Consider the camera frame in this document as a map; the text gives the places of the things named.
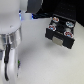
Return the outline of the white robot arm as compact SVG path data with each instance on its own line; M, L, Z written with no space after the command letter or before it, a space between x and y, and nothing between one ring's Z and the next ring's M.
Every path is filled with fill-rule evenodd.
M20 0L0 0L0 50L3 84L17 84L18 45L22 41Z

